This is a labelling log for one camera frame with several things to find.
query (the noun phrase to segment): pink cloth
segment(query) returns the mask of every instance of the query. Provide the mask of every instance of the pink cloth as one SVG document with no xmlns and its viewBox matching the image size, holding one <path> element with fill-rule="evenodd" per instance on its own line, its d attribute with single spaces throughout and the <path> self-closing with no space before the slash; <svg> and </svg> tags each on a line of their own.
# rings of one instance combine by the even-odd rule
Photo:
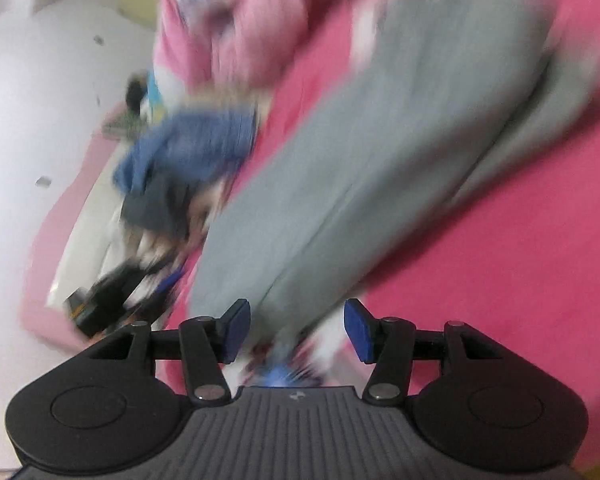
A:
<svg viewBox="0 0 600 480">
<path fill-rule="evenodd" d="M 266 86 L 280 77 L 329 0 L 160 0 L 158 88 Z"/>
<path fill-rule="evenodd" d="M 558 2 L 568 34 L 600 37 L 600 0 Z M 351 23 L 345 2 L 286 74 L 237 192 L 347 75 Z M 364 301 L 425 330 L 464 320 L 568 384 L 589 410 L 576 458 L 586 468 L 600 463 L 600 98 L 576 132 L 417 247 L 398 248 L 368 277 Z M 170 328 L 186 315 L 196 260 Z M 168 379 L 182 390 L 179 364 Z"/>
</svg>

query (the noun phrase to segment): pink border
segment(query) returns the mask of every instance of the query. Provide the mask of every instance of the pink border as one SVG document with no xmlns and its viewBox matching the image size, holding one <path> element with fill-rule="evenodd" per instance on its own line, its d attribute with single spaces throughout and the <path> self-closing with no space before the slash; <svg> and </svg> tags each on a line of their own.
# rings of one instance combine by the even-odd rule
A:
<svg viewBox="0 0 600 480">
<path fill-rule="evenodd" d="M 73 351 L 84 349 L 86 341 L 67 316 L 46 307 L 46 299 L 78 216 L 116 144 L 102 134 L 91 138 L 80 173 L 54 204 L 33 241 L 25 274 L 20 305 L 22 326 L 53 345 Z"/>
</svg>

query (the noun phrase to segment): dark gray cloth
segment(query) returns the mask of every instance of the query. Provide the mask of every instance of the dark gray cloth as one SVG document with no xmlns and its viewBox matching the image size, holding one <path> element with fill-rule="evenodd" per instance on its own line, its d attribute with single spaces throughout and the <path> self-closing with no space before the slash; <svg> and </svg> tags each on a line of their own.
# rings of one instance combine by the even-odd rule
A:
<svg viewBox="0 0 600 480">
<path fill-rule="evenodd" d="M 189 316 L 246 298 L 252 337 L 291 345 L 398 243 L 563 136 L 594 77 L 546 52 L 553 17 L 537 0 L 397 0 L 369 66 L 212 225 Z"/>
<path fill-rule="evenodd" d="M 198 190 L 179 177 L 154 172 L 144 191 L 131 191 L 125 196 L 120 215 L 127 224 L 177 240 L 189 237 L 189 203 Z"/>
</svg>

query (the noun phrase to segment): bed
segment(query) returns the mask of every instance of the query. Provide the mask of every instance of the bed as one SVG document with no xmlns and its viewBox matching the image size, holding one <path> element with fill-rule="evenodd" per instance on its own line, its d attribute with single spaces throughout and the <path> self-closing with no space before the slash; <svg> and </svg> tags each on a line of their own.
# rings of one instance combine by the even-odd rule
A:
<svg viewBox="0 0 600 480">
<path fill-rule="evenodd" d="M 269 119 L 234 192 L 293 135 L 321 96 L 355 70 L 370 41 L 365 28 L 370 7 L 360 4 L 364 1 L 347 0 L 333 9 L 298 53 L 276 89 Z M 595 38 L 600 45 L 600 0 L 558 1 L 563 37 Z M 93 226 L 102 225 L 106 215 L 90 228 L 84 219 L 94 207 L 101 209 L 93 204 L 103 191 L 94 184 L 106 176 L 115 154 L 114 143 L 94 136 L 80 175 L 46 218 L 32 249 L 22 321 L 66 348 L 84 343 L 65 319 L 61 294 L 50 290 L 88 282 L 88 274 L 102 264 L 103 229 Z M 99 247 L 91 263 L 67 271 L 78 269 L 67 262 L 87 240 Z M 195 264 L 192 256 L 170 328 L 186 317 Z M 576 465 L 600 463 L 600 95 L 567 142 L 500 182 L 417 246 L 398 248 L 364 287 L 360 297 L 376 316 L 405 317 L 425 330 L 462 319 L 568 384 L 585 400 L 590 416 Z M 335 317 L 324 330 L 333 335 L 337 324 Z M 330 339 L 336 360 L 346 363 L 341 368 L 358 370 L 342 332 Z M 182 389 L 177 365 L 167 363 L 165 378 Z"/>
</svg>

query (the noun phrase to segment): metal screw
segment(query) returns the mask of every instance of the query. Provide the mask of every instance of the metal screw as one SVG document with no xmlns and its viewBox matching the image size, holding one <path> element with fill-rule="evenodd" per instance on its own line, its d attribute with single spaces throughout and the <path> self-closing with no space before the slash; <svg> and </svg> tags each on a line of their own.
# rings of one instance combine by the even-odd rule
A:
<svg viewBox="0 0 600 480">
<path fill-rule="evenodd" d="M 193 394 L 200 400 L 218 400 L 224 396 L 224 388 L 219 384 L 204 384 L 197 387 Z"/>
<path fill-rule="evenodd" d="M 395 399 L 395 397 L 400 395 L 400 388 L 395 384 L 378 383 L 369 388 L 369 395 L 375 400 Z"/>
</svg>

